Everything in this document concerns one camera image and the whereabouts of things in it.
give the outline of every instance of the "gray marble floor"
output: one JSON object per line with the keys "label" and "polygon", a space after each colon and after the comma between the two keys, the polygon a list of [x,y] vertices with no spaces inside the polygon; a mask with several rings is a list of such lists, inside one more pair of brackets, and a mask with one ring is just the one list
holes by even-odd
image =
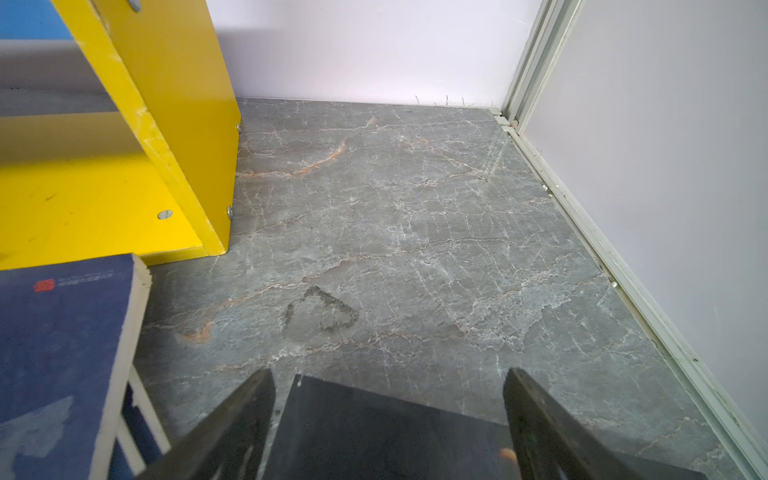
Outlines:
{"label": "gray marble floor", "polygon": [[521,366],[610,448],[742,478],[487,111],[240,109],[229,253],[151,269],[135,363],[172,439],[264,366],[277,409],[299,372],[502,423]]}

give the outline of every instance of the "yellow shelf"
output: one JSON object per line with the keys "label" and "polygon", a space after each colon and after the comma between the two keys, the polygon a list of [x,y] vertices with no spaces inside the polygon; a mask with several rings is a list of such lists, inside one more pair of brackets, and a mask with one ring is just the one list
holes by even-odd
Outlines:
{"label": "yellow shelf", "polygon": [[225,253],[240,111],[205,0],[53,3],[120,113],[0,119],[0,269]]}
{"label": "yellow shelf", "polygon": [[[117,112],[0,118],[0,155],[0,270],[116,253],[147,263],[201,255]],[[165,210],[173,214],[161,220]]]}

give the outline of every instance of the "book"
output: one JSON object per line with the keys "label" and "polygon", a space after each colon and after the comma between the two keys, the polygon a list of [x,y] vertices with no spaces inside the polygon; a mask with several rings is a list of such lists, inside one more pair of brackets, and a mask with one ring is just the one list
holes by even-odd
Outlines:
{"label": "book", "polygon": [[107,478],[150,284],[133,254],[0,271],[0,478]]}

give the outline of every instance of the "red logo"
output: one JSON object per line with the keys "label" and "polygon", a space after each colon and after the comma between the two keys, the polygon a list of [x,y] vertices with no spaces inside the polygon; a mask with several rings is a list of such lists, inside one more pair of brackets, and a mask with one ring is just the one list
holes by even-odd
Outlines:
{"label": "red logo", "polygon": [[47,292],[53,290],[53,287],[55,286],[56,282],[54,282],[52,278],[49,278],[48,280],[40,280],[35,284],[35,292]]}

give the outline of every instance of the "white wall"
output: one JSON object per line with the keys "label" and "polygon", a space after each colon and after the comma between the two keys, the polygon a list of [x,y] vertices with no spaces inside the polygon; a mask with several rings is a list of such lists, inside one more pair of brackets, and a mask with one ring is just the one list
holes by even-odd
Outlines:
{"label": "white wall", "polygon": [[500,105],[541,0],[208,0],[238,96]]}
{"label": "white wall", "polygon": [[525,135],[768,439],[768,2],[587,0]]}

